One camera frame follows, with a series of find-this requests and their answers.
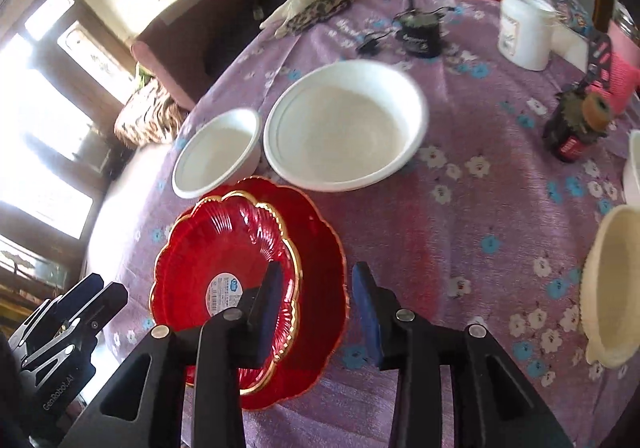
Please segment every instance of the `white plastic container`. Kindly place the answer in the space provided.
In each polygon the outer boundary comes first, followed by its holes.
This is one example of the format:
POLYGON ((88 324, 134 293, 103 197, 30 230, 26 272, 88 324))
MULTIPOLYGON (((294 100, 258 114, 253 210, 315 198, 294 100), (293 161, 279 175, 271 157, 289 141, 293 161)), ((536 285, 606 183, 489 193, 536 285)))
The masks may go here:
POLYGON ((260 115, 252 109, 213 118, 178 156, 172 176, 175 195, 195 199, 249 177, 260 162, 260 131, 260 115))
POLYGON ((373 60, 335 62, 278 99, 264 126, 264 154, 300 188, 355 190, 406 164, 428 121, 424 94, 406 73, 373 60))
POLYGON ((602 220, 582 270, 585 359, 617 368, 640 346, 640 210, 616 206, 602 220))
POLYGON ((542 71, 556 24, 556 10, 546 1, 502 0, 498 49, 517 66, 542 71))
POLYGON ((622 188, 628 205, 640 208, 640 131, 629 134, 629 154, 622 174, 622 188))

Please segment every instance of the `purple tablecloth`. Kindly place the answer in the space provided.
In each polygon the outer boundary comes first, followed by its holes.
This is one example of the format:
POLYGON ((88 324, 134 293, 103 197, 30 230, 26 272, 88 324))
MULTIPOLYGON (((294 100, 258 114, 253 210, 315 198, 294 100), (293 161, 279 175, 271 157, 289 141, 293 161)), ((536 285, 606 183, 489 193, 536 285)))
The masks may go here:
MULTIPOLYGON (((628 117, 584 161, 565 165, 543 149, 540 134, 561 86, 580 72, 554 56, 543 72, 514 66, 497 50, 498 3, 416 0, 428 10, 455 8, 444 20, 442 57, 406 56, 392 35, 376 57, 405 70, 427 96, 431 120, 416 156, 398 173, 348 193, 312 193, 340 235, 349 270, 367 261, 379 284, 434 323, 486 325, 516 360, 580 448, 609 432, 640 379, 640 358, 619 370, 584 360, 579 325, 580 266, 598 222, 623 202, 620 177, 628 117)), ((299 37, 263 31, 202 98, 185 121, 118 279, 129 304, 106 328, 122 360, 153 326, 148 294, 154 260, 176 216, 193 202, 172 191, 179 151, 212 117, 253 107, 266 118, 295 80, 320 66, 356 58, 370 32, 392 28, 404 0, 356 0, 299 37)), ((277 179, 266 162, 258 173, 277 179)), ((351 319, 323 377, 306 394, 260 412, 245 412, 248 446, 383 447, 396 389, 394 372, 368 363, 351 319)), ((191 391, 185 414, 191 415, 191 391)), ((450 403, 446 446, 452 443, 450 403)), ((188 442, 188 425, 183 428, 188 442)))

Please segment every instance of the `door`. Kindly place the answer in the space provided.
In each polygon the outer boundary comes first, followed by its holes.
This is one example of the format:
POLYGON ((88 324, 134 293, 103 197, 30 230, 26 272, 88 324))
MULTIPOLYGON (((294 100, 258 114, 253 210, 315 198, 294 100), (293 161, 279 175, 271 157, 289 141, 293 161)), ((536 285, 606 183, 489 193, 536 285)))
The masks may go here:
POLYGON ((0 235, 34 255, 31 264, 61 269, 49 280, 34 270, 14 276, 54 293, 78 281, 98 210, 127 157, 113 126, 135 89, 134 70, 83 0, 36 0, 0 42, 0 235))

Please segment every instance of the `white bowl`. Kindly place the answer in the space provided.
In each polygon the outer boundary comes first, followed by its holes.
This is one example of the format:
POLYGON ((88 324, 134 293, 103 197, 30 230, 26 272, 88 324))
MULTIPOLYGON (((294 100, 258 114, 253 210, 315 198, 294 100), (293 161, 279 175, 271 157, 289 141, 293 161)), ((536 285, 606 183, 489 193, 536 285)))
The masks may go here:
POLYGON ((178 156, 172 183, 177 196, 194 199, 223 183, 254 173, 260 162, 260 115, 233 109, 213 118, 178 156))
POLYGON ((295 82, 264 127, 267 160, 289 183, 320 192, 377 183, 411 159, 427 130, 420 86, 373 60, 321 67, 295 82))
POLYGON ((625 190, 625 201, 631 206, 640 207, 640 131, 633 130, 629 134, 629 154, 626 157, 625 170, 622 175, 622 188, 625 190))
POLYGON ((620 367, 640 346, 640 210, 620 205, 602 220, 580 285, 585 357, 620 367))

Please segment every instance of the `white bucket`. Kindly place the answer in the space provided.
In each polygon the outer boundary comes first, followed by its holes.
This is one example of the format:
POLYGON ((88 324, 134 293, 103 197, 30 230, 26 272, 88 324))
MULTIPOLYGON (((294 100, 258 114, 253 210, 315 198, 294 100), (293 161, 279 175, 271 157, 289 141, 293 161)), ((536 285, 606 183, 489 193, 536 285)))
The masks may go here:
POLYGON ((542 71, 556 23, 556 10, 546 1, 502 0, 498 49, 517 66, 542 71))

